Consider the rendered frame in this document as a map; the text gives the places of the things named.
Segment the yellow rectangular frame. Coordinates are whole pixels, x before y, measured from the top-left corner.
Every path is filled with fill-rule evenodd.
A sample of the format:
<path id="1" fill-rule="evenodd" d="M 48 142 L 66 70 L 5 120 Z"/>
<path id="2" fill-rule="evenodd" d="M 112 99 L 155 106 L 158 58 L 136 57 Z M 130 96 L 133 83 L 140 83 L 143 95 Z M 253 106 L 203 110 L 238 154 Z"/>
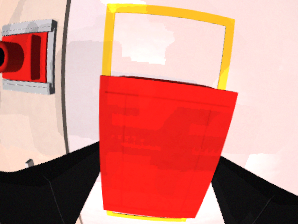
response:
<path id="1" fill-rule="evenodd" d="M 198 22 L 208 22 L 218 24 L 218 26 L 225 26 L 225 43 L 223 43 L 222 63 L 220 76 L 218 76 L 217 89 L 226 89 L 227 72 L 230 68 L 231 59 L 231 45 L 233 45 L 234 34 L 234 19 L 225 18 L 225 16 L 218 16 L 208 14 L 208 12 L 198 12 L 194 10 L 186 10 L 186 8 L 150 6 L 150 4 L 106 4 L 105 28 L 104 28 L 104 44 L 102 44 L 102 68 L 101 75 L 112 76 L 112 47 L 113 47 L 113 26 L 116 22 L 116 14 L 118 12 L 125 12 L 125 14 L 149 14 L 160 16 L 172 16 L 172 18 L 194 19 Z M 132 214 L 121 214 L 109 212 L 106 210 L 106 216 L 117 216 L 126 218 L 138 218 L 138 220 L 149 221 L 182 221 L 185 222 L 186 217 L 153 217 L 153 216 L 132 216 Z"/>

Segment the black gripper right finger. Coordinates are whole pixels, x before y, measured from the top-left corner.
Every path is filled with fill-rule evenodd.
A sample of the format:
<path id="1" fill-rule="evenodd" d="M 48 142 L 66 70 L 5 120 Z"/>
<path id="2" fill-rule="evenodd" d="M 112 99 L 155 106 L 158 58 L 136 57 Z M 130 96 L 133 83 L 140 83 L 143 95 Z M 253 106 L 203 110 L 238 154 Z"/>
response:
<path id="1" fill-rule="evenodd" d="M 223 224 L 298 224 L 298 196 L 220 156 L 212 183 Z"/>

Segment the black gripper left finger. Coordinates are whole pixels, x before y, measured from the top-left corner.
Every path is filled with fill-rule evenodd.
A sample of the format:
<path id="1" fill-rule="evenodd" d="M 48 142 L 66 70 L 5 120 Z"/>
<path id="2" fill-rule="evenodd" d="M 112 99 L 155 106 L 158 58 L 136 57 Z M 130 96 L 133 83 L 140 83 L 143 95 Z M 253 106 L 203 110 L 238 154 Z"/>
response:
<path id="1" fill-rule="evenodd" d="M 98 141 L 35 167 L 0 171 L 0 224 L 76 224 L 100 173 Z"/>

